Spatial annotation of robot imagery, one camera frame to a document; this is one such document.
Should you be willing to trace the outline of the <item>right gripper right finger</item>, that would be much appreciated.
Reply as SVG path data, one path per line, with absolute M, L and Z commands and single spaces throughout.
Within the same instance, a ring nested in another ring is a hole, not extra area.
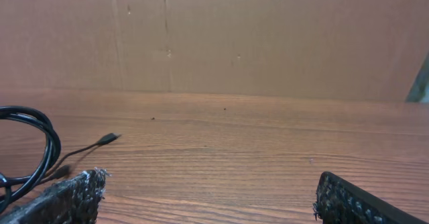
M 313 211 L 326 224 L 428 224 L 332 172 L 320 176 Z

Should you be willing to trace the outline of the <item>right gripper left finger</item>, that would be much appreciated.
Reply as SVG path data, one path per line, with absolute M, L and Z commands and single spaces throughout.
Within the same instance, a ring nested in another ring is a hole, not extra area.
M 95 168 L 57 182 L 2 216 L 1 224 L 95 224 L 108 175 L 105 169 Z

